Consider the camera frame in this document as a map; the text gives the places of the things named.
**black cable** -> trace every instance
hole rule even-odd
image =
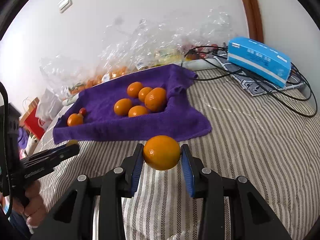
[[[278,97],[276,97],[273,93],[271,93],[269,90],[265,89],[263,86],[260,86],[263,90],[265,90],[265,92],[267,92],[268,95],[272,96],[275,100],[277,100],[279,103],[281,103],[282,105],[284,105],[286,108],[288,108],[289,110],[293,111],[294,113],[298,114],[298,115],[301,115],[303,117],[308,117],[308,118],[312,118],[314,117],[317,112],[318,112],[318,104],[317,104],[317,101],[316,101],[316,97],[310,87],[310,84],[308,82],[307,83],[307,86],[309,87],[310,89],[310,94],[313,95],[313,98],[315,99],[315,102],[316,102],[316,111],[314,112],[314,114],[312,115],[308,115],[308,114],[304,114],[304,113],[300,113],[298,112],[297,110],[293,109],[292,107],[290,107],[289,105],[287,105],[286,103],[284,103],[284,101],[282,101],[281,99],[279,99]]]
[[[4,146],[4,159],[5,159],[5,168],[6,168],[6,171],[7,171],[7,179],[8,179],[8,187],[9,187],[9,198],[10,198],[10,203],[9,203],[9,208],[8,208],[8,211],[7,213],[5,214],[7,218],[10,217],[11,215],[11,211],[12,211],[12,201],[13,201],[13,198],[12,198],[12,185],[11,185],[11,175],[8,171],[8,157],[7,157],[7,154],[6,154],[6,148],[5,148],[5,145],[6,145],[6,132],[7,132],[7,125],[8,125],[8,94],[7,94],[7,91],[5,90],[3,84],[0,82],[0,93],[3,97],[3,102],[4,102],[4,105],[3,105],[3,146]]]
[[[199,55],[200,53],[203,53],[203,54],[210,54],[210,55],[213,55],[213,56],[216,56],[216,57],[220,57],[220,58],[223,58],[223,59],[226,59],[225,57],[223,56],[220,56],[218,54],[214,54],[213,52],[202,52],[202,51],[195,51],[195,49],[197,48],[219,48],[219,50],[223,50],[223,51],[226,51],[228,48],[222,48],[222,47],[218,47],[218,46],[198,46],[198,47],[194,47],[192,49],[190,49],[184,57],[186,57],[190,52],[192,53],[196,53],[198,54],[198,57],[204,61],[206,61],[207,63],[209,63],[210,65],[213,65],[214,67],[222,70],[222,71],[225,71],[227,72],[227,74],[225,75],[221,75],[219,77],[214,77],[214,78],[208,78],[208,79],[196,79],[194,78],[194,80],[196,81],[211,81],[211,80],[216,80],[216,79],[219,79],[219,78],[223,78],[223,77],[226,77],[226,76],[230,76],[230,75],[233,75],[233,74],[236,74],[238,76],[243,76],[243,77],[249,77],[251,78],[253,81],[256,82],[257,85],[259,85],[265,92],[267,95],[270,95],[272,96],[274,99],[276,99],[279,103],[281,103],[283,106],[287,107],[289,110],[293,111],[294,113],[298,114],[298,115],[301,115],[303,117],[308,117],[308,118],[311,118],[311,117],[314,117],[317,112],[318,112],[318,104],[317,104],[317,101],[316,101],[316,97],[313,93],[313,90],[311,89],[311,86],[309,84],[309,82],[307,81],[307,79],[300,73],[300,71],[297,69],[297,67],[292,63],[292,69],[291,69],[291,72],[290,72],[290,76],[292,76],[292,73],[294,72],[294,75],[300,80],[299,82],[297,83],[293,83],[293,82],[287,82],[288,84],[292,84],[292,85],[297,85],[299,84],[300,82],[304,82],[308,88],[310,89],[310,95],[308,98],[305,98],[305,99],[301,99],[301,98],[296,98],[296,97],[293,97],[291,95],[288,95],[286,93],[284,93],[283,91],[279,90],[278,88],[275,87],[274,84],[272,84],[271,82],[267,82],[264,78],[262,78],[261,76],[257,75],[256,73],[252,72],[252,71],[249,71],[245,68],[242,68],[240,67],[240,70],[237,70],[237,71],[234,71],[234,72],[231,72],[229,70],[226,70],[220,66],[217,66],[211,62],[209,62],[208,60],[206,60],[205,58],[203,58],[201,55]],[[304,113],[300,113],[298,112],[297,110],[293,109],[292,107],[290,107],[289,105],[287,105],[286,103],[284,103],[284,101],[282,101],[281,99],[279,99],[278,97],[276,97],[272,92],[270,92],[268,89],[266,89],[264,86],[261,85],[264,84],[264,85],[267,85],[268,87],[272,87],[273,90],[277,91],[278,93],[288,97],[288,98],[291,98],[293,100],[296,100],[296,101],[300,101],[300,102],[306,102],[308,101],[311,96],[313,96],[314,100],[315,100],[315,103],[316,103],[316,111],[314,114],[312,115],[307,115],[307,114],[304,114]]]

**cherry tomato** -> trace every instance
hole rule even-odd
[[[199,56],[202,57],[202,58],[206,58],[206,57],[207,57],[207,54],[205,54],[205,53],[199,53]]]
[[[83,116],[85,116],[87,114],[87,110],[83,107],[80,109],[79,114],[82,114]]]
[[[213,51],[218,50],[218,45],[217,44],[211,44],[211,46],[216,46],[216,48],[212,48]]]

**packaged fruit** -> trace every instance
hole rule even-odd
[[[150,87],[145,87],[145,88],[141,89],[138,94],[139,100],[144,103],[144,100],[145,100],[147,94],[149,94],[151,92],[151,90],[152,90],[152,88],[150,88]]]
[[[127,71],[126,66],[111,68],[109,71],[110,80],[113,78],[117,78],[117,77],[121,77],[121,76],[125,75],[126,71]]]
[[[85,85],[85,89],[93,87],[93,80],[88,80],[87,84]]]
[[[70,93],[71,93],[71,95],[75,95],[75,94],[81,92],[84,89],[85,89],[84,84],[78,83],[73,88],[70,89]]]
[[[128,86],[127,93],[129,97],[137,98],[141,89],[143,85],[140,82],[134,82]]]
[[[154,88],[147,94],[144,100],[146,108],[150,109],[152,112],[163,110],[166,103],[167,91],[163,88]]]
[[[71,114],[68,118],[67,125],[68,126],[75,126],[83,124],[83,116],[82,114]]]
[[[132,108],[132,102],[129,98],[123,98],[117,101],[113,107],[113,111],[120,116],[126,116]]]
[[[180,160],[180,146],[173,138],[158,135],[146,142],[143,147],[143,158],[155,170],[169,170]]]
[[[93,83],[92,83],[92,84],[93,84],[94,86],[101,84],[101,83],[102,83],[102,77],[103,77],[103,75],[97,75],[97,76],[95,77],[95,79],[93,80]]]
[[[146,109],[144,106],[134,106],[129,110],[128,117],[135,117],[147,113],[148,109]]]

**bed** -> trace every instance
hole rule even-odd
[[[219,76],[218,70],[198,72],[202,78]],[[282,221],[292,239],[301,240],[320,215],[320,117],[308,119],[289,111],[267,95],[251,97],[231,77],[195,82],[188,100],[211,123],[206,136],[179,142],[189,145],[193,156],[219,175],[243,175]],[[298,90],[288,94],[303,98]],[[311,113],[278,94],[299,111]],[[35,152],[54,148],[52,130],[64,107],[40,140]],[[41,196],[49,211],[80,174],[101,176],[132,155],[145,141],[80,141],[80,153],[41,178]],[[226,239],[230,239],[228,199],[225,198]],[[145,163],[138,190],[122,199],[127,239],[196,239],[201,200],[186,191],[181,165],[156,171]],[[99,198],[96,199],[93,239],[98,239]]]

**plastic bag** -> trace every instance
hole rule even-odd
[[[141,20],[128,34],[121,18],[107,26],[102,35],[106,49],[99,59],[85,64],[64,56],[41,61],[40,71],[48,86],[62,100],[84,89],[147,68],[180,64],[189,49],[200,45],[222,45],[235,34],[231,17],[222,9],[197,12],[173,11],[162,22]],[[188,55],[186,60],[194,60]]]
[[[62,102],[60,99],[50,90],[46,89],[39,101],[35,114],[40,120],[39,126],[46,130],[61,109]]]

